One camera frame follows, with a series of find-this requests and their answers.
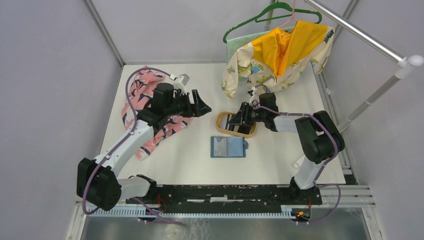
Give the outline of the blue leather card holder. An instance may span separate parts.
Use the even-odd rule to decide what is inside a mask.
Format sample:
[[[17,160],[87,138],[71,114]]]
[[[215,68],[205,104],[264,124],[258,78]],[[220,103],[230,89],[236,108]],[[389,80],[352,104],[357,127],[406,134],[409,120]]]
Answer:
[[[248,142],[241,136],[221,136],[227,138],[227,157],[213,157],[213,137],[210,137],[210,157],[211,158],[245,158],[246,150],[249,147]]]

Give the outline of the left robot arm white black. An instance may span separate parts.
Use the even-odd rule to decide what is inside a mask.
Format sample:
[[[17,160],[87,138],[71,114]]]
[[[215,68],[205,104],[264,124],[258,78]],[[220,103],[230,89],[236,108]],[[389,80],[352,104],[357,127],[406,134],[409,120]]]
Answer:
[[[153,203],[157,190],[146,177],[118,179],[120,171],[142,145],[168,123],[170,117],[198,118],[212,111],[198,91],[177,89],[171,83],[159,83],[152,99],[136,114],[135,124],[108,150],[94,159],[83,158],[77,166],[76,194],[104,211],[119,201],[139,197]]]

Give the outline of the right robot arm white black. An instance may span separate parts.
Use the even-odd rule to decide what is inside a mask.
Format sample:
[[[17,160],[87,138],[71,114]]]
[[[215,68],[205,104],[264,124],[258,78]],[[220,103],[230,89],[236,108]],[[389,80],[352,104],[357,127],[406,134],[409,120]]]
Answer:
[[[228,120],[229,127],[239,127],[244,132],[256,123],[273,132],[291,132],[299,137],[304,154],[298,172],[290,181],[289,199],[302,204],[309,198],[309,189],[317,186],[317,180],[327,164],[346,147],[345,141],[329,113],[321,110],[312,114],[281,112],[276,95],[262,93],[250,103],[243,102],[238,112]]]

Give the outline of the oval wooden tray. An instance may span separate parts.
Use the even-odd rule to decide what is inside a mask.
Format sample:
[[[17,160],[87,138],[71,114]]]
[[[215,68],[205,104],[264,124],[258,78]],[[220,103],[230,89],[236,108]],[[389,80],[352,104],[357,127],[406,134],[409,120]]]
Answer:
[[[231,125],[230,120],[236,114],[233,112],[223,111],[220,112],[216,118],[215,126],[216,129],[223,134],[243,137],[243,138],[251,138],[254,136],[256,132],[256,125],[253,126],[241,126],[241,125]]]

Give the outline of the silver credit card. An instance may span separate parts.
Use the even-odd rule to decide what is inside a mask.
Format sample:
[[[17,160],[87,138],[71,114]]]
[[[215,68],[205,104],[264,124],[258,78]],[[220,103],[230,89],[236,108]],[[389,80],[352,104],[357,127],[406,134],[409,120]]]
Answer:
[[[212,138],[212,156],[213,157],[227,157],[228,146],[226,137],[213,137]]]

